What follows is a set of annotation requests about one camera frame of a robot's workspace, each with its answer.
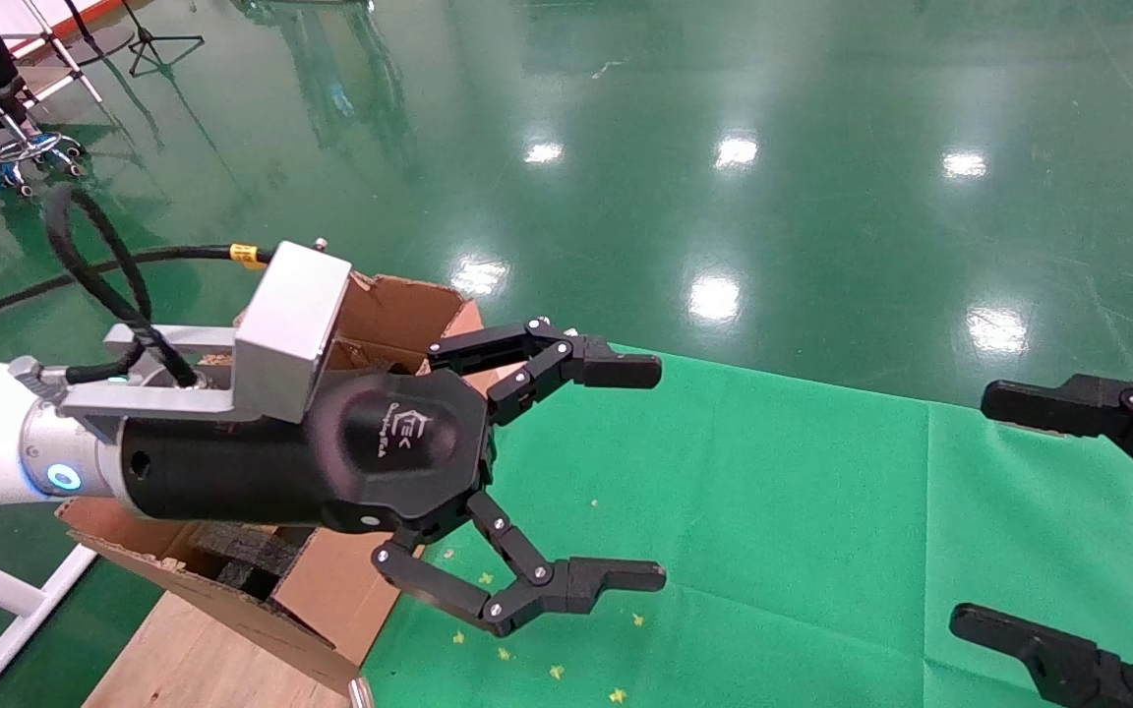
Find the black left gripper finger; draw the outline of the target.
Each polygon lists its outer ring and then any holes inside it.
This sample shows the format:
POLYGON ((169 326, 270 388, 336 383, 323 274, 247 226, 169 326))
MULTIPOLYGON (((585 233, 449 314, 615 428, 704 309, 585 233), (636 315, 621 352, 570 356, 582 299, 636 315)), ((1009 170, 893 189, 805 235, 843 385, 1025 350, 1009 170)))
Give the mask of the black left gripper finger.
POLYGON ((486 492, 468 498, 465 517, 516 575, 504 590, 487 592, 418 558, 415 547, 421 534, 408 529, 397 529, 383 541, 373 552, 373 564, 400 592, 491 636, 511 636, 544 614, 586 615, 593 613, 602 592, 658 592, 667 581, 665 568, 656 561, 545 560, 486 492))
POLYGON ((600 336, 566 334, 547 319, 478 329, 429 346, 431 369, 461 377, 512 366, 487 389, 491 425, 506 426, 566 383, 586 389, 655 389, 664 362, 656 355, 621 353, 600 336))

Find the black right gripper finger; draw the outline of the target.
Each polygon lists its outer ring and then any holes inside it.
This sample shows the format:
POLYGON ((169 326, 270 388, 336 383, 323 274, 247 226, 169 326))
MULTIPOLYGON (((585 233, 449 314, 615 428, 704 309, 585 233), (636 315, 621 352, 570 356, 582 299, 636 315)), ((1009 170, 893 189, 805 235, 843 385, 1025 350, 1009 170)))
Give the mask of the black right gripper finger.
POLYGON ((995 423, 1110 440, 1133 460, 1133 381, 1074 375, 1043 389, 1000 379, 983 389, 980 409, 995 423))
POLYGON ((1043 702, 1133 707, 1133 663, 1084 637, 976 604, 959 604, 952 611, 949 632, 1020 662, 1043 702))

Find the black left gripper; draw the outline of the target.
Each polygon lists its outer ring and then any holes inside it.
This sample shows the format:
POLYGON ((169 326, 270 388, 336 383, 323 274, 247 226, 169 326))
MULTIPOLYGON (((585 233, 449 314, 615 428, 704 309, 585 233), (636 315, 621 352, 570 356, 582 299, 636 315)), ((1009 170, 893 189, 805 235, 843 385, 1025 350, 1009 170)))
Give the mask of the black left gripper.
POLYGON ((421 538, 460 524, 495 453, 487 398, 453 372, 334 376, 303 423, 130 418, 120 447, 144 517, 421 538))

